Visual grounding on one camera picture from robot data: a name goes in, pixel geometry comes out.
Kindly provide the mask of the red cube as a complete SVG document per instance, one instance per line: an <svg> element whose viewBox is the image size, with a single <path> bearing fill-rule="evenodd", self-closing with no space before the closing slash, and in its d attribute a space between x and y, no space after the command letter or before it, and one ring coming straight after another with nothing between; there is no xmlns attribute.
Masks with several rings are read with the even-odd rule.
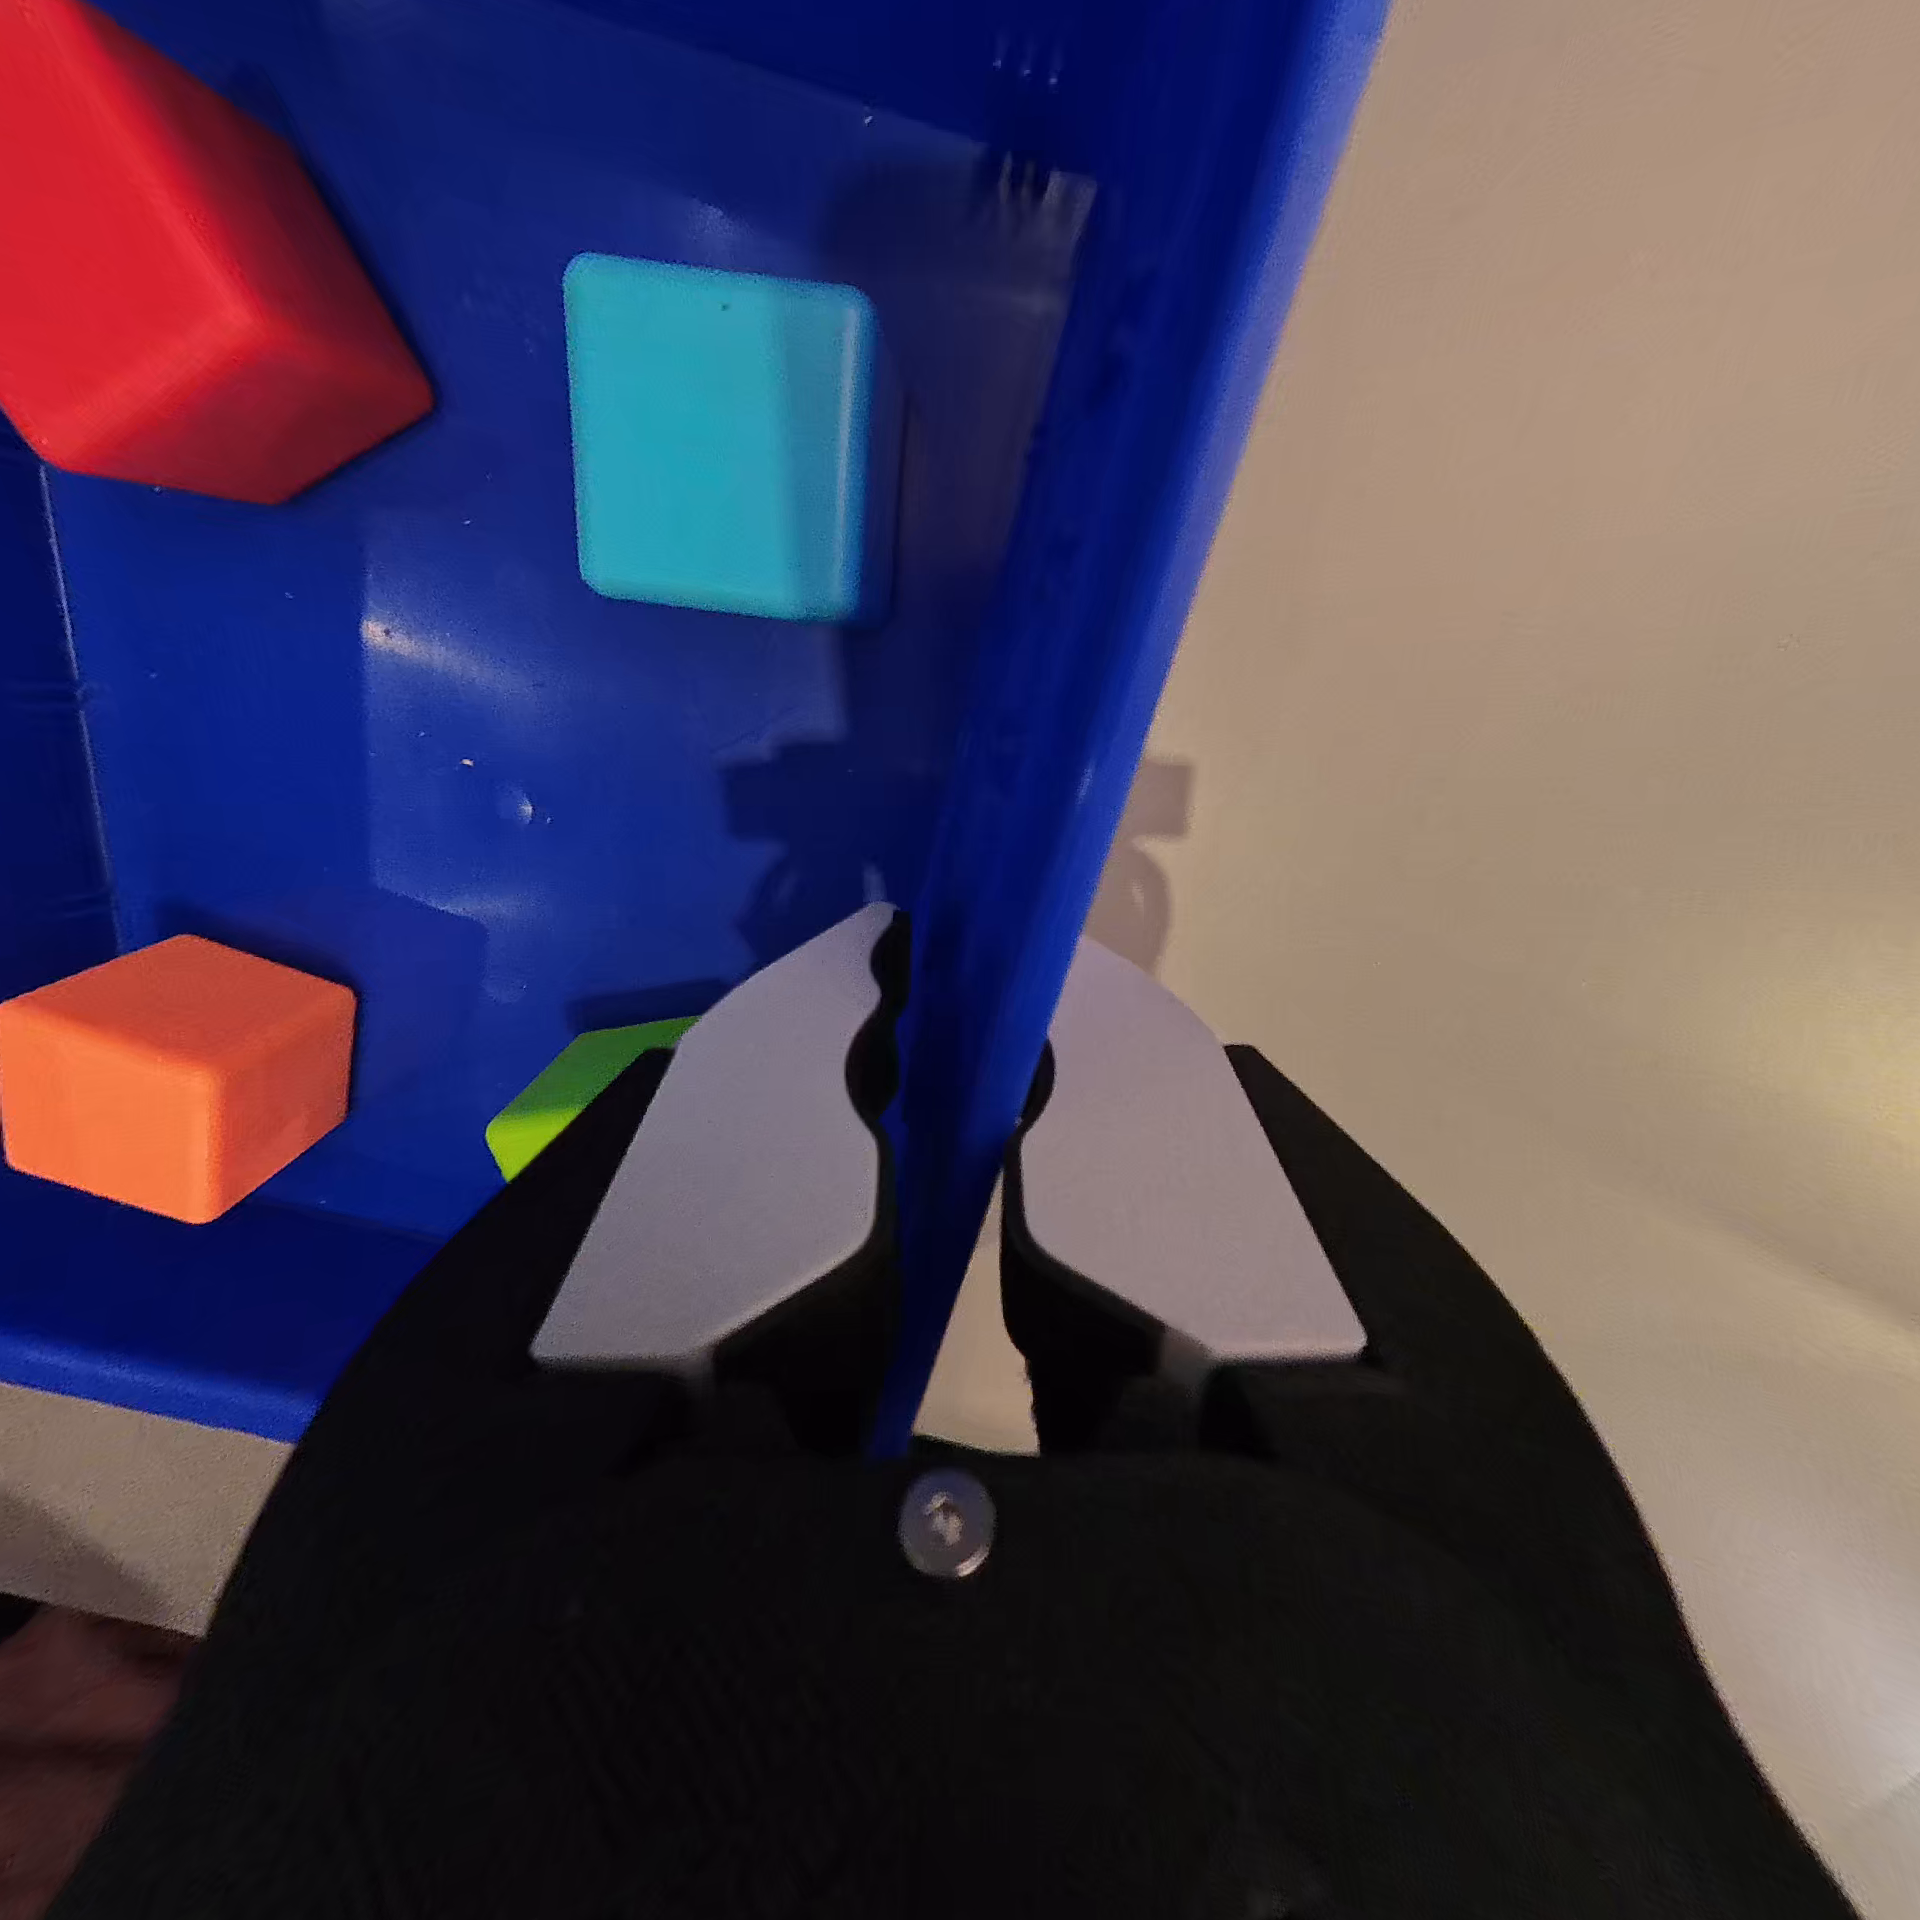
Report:
<svg viewBox="0 0 1920 1920"><path fill-rule="evenodd" d="M65 474L281 505L433 394L277 133L92 4L5 3L2 403Z"/></svg>

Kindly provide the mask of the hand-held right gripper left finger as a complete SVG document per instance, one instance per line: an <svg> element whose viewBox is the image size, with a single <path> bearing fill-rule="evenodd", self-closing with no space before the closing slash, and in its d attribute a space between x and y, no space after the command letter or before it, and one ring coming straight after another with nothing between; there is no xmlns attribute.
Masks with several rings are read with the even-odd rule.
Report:
<svg viewBox="0 0 1920 1920"><path fill-rule="evenodd" d="M533 1340L550 1369L706 1373L726 1337L879 1223L879 1132L852 1092L887 1005L866 903L740 980L681 1038Z"/></svg>

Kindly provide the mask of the light blue cube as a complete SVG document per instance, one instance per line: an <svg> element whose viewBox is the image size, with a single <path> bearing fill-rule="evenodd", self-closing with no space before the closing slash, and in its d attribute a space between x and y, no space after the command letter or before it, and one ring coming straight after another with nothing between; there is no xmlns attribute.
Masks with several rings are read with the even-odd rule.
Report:
<svg viewBox="0 0 1920 1920"><path fill-rule="evenodd" d="M586 587L797 623L884 617L905 412L873 300L577 253L562 314Z"/></svg>

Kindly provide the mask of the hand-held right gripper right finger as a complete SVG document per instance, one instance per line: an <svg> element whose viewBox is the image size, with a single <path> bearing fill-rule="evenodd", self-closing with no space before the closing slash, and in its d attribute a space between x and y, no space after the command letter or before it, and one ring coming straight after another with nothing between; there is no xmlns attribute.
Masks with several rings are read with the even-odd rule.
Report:
<svg viewBox="0 0 1920 1920"><path fill-rule="evenodd" d="M1344 1364L1364 1327L1230 1051L1082 939L998 1190L1000 1314L1030 1367Z"/></svg>

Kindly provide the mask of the orange cube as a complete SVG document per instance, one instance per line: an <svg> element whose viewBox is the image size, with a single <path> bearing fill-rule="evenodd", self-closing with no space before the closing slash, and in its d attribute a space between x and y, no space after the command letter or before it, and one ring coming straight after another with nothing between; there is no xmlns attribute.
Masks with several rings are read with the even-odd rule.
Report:
<svg viewBox="0 0 1920 1920"><path fill-rule="evenodd" d="M349 1109L349 988L198 935L2 1005L5 1162L206 1226Z"/></svg>

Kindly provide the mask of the blue plastic bin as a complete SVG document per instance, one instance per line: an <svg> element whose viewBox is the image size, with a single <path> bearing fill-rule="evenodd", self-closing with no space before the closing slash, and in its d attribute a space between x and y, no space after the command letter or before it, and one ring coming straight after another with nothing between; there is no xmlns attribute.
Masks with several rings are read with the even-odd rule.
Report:
<svg viewBox="0 0 1920 1920"><path fill-rule="evenodd" d="M5 995L170 933L365 1003L367 1098L181 1226L5 1167L5 1385L289 1443L589 1021L866 897L905 1437L1386 4L104 4L286 137L437 387L281 508L5 425ZM874 630L577 575L562 270L848 282L905 396Z"/></svg>

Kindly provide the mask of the green cube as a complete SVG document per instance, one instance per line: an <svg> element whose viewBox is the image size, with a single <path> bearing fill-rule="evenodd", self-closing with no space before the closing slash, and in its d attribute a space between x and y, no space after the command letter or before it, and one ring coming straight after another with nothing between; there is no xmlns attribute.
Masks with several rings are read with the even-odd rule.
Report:
<svg viewBox="0 0 1920 1920"><path fill-rule="evenodd" d="M487 1123L487 1149L503 1182L517 1180L624 1070L670 1051L697 1018L585 1031Z"/></svg>

